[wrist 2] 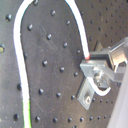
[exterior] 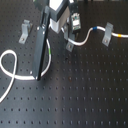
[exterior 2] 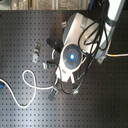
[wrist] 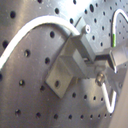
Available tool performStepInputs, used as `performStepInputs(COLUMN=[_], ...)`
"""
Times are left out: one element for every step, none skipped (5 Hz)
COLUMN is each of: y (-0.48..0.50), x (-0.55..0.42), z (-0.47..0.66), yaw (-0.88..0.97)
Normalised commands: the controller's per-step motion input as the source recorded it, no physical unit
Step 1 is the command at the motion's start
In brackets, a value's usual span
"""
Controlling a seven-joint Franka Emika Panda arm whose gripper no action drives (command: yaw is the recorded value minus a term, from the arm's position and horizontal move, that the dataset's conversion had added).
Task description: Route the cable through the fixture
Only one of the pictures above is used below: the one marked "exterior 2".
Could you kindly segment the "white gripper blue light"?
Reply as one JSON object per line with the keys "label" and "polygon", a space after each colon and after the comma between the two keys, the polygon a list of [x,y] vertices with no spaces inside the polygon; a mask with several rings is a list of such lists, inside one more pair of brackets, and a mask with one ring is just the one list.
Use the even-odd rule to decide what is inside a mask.
{"label": "white gripper blue light", "polygon": [[75,82],[73,73],[79,69],[82,64],[83,55],[76,44],[66,44],[60,54],[59,66],[56,75],[63,82],[62,91],[67,95],[73,94],[73,87],[68,80]]}

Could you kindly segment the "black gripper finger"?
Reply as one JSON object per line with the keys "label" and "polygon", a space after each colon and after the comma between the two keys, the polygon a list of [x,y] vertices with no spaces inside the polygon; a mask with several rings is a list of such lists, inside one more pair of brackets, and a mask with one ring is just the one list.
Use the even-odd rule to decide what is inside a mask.
{"label": "black gripper finger", "polygon": [[50,94],[49,94],[48,99],[49,99],[50,101],[53,101],[53,100],[55,99],[55,96],[57,95],[57,93],[58,93],[58,89],[55,88],[55,87],[52,88],[51,91],[50,91]]}

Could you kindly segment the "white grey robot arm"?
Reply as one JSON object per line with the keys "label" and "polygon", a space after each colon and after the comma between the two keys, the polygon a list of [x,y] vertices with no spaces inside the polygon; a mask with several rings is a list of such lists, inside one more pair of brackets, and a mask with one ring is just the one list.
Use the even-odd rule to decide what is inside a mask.
{"label": "white grey robot arm", "polygon": [[125,0],[102,0],[101,12],[96,20],[77,12],[66,22],[60,57],[46,62],[47,67],[56,66],[55,82],[52,83],[49,99],[60,92],[66,95],[77,93],[94,59],[102,62],[108,49]]}

